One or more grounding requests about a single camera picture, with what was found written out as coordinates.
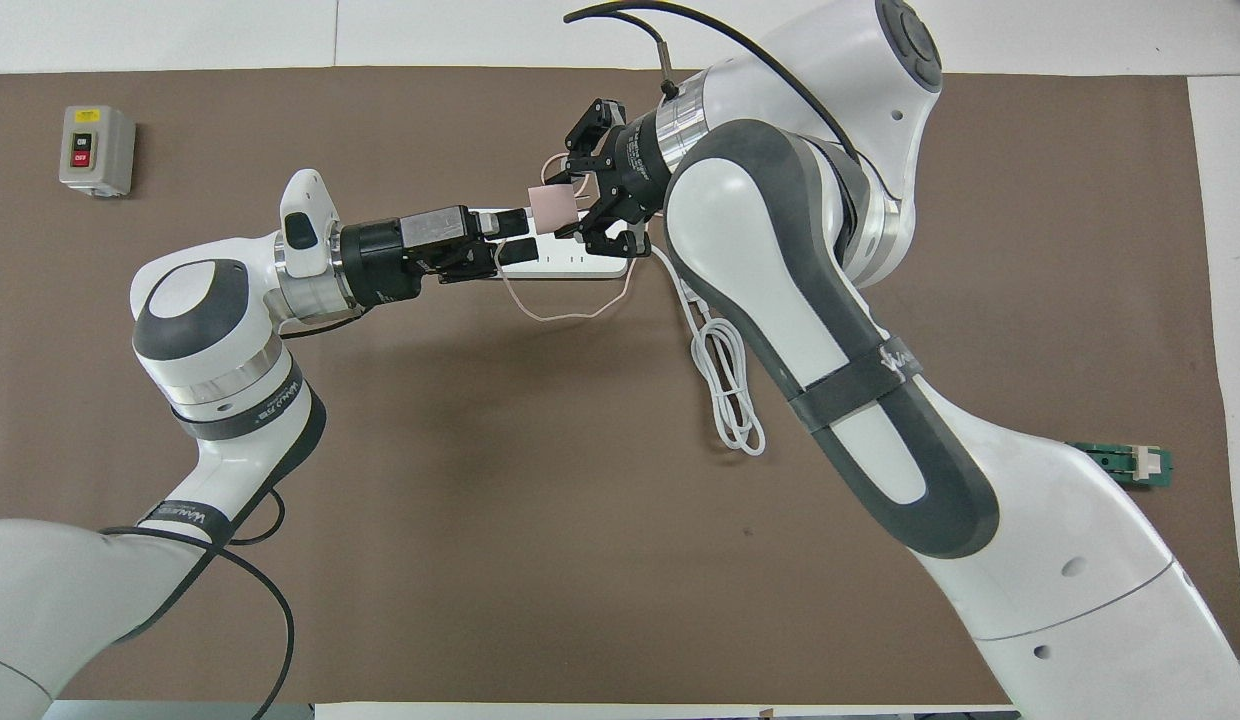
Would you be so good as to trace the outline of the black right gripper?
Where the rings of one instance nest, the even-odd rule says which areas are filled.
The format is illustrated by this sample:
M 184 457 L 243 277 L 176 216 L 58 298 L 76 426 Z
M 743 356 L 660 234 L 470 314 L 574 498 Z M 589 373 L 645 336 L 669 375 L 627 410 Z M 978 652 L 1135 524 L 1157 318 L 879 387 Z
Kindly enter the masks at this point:
M 656 112 L 626 124 L 620 102 L 598 97 L 565 135 L 565 173 L 601 170 L 600 200 L 582 219 L 557 229 L 556 237 L 565 240 L 579 234 L 589 255 L 649 258 L 646 226 L 665 208 L 671 178 L 658 146 Z

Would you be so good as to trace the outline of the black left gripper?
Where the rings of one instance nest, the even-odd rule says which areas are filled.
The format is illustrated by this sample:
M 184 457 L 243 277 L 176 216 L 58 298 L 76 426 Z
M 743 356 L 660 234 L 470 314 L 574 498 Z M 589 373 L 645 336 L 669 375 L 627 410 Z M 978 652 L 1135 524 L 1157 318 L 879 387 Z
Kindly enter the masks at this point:
M 537 238 L 518 238 L 528 234 L 527 208 L 474 214 L 458 204 L 343 226 L 340 260 L 353 299 L 376 306 L 418 297 L 424 275 L 465 283 L 494 278 L 495 260 L 501 266 L 538 261 Z M 495 247 L 486 238 L 497 240 Z

